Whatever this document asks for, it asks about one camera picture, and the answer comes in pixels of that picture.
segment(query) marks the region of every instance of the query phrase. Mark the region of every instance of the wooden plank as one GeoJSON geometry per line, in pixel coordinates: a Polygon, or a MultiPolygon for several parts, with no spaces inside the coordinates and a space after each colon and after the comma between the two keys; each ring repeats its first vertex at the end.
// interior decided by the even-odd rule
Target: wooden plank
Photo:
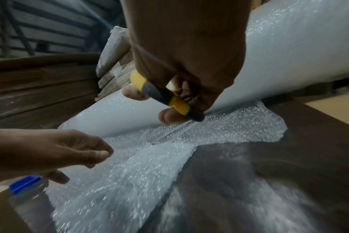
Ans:
{"type": "Polygon", "coordinates": [[[5,129],[54,129],[64,121],[94,104],[96,94],[23,112],[0,120],[5,129]]]}
{"type": "Polygon", "coordinates": [[[60,65],[0,72],[0,92],[96,79],[95,65],[60,65]]]}
{"type": "Polygon", "coordinates": [[[80,53],[8,59],[0,61],[0,71],[36,68],[41,66],[51,66],[67,63],[96,65],[98,64],[99,57],[100,53],[80,53]]]}
{"type": "Polygon", "coordinates": [[[99,93],[97,80],[10,93],[0,96],[0,119],[94,93],[99,93]]]}

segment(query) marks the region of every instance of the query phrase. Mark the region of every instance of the diagonal support beam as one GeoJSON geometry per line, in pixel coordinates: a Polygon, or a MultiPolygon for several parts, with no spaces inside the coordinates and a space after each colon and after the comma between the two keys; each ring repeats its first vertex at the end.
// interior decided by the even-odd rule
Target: diagonal support beam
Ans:
{"type": "Polygon", "coordinates": [[[14,28],[17,36],[20,38],[22,44],[24,45],[26,51],[30,56],[35,56],[35,51],[33,48],[30,46],[29,42],[27,41],[24,33],[22,32],[20,26],[17,24],[17,21],[13,14],[10,12],[8,6],[7,6],[7,1],[5,0],[0,0],[0,8],[4,16],[9,20],[10,24],[14,28]]]}

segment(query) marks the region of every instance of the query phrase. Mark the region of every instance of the person's left hand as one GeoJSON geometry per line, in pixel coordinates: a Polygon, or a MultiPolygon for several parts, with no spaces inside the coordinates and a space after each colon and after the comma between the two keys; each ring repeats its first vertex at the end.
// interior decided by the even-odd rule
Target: person's left hand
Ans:
{"type": "Polygon", "coordinates": [[[93,168],[112,154],[103,139],[79,131],[0,129],[0,181],[43,175],[64,184],[69,178],[59,168],[93,168]]]}

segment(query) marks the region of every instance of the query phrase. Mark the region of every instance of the work surface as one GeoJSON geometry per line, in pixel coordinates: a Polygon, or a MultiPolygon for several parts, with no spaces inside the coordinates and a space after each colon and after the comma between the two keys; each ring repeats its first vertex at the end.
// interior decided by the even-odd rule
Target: work surface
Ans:
{"type": "Polygon", "coordinates": [[[146,232],[349,232],[349,125],[296,101],[265,105],[276,143],[198,147],[146,232]]]}

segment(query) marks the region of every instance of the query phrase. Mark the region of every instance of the table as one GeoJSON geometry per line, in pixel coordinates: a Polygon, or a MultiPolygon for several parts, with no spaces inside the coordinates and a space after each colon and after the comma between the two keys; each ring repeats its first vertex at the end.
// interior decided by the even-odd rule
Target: table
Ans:
{"type": "Polygon", "coordinates": [[[264,103],[284,138],[199,146],[140,233],[349,232],[349,125],[294,100],[264,103]]]}

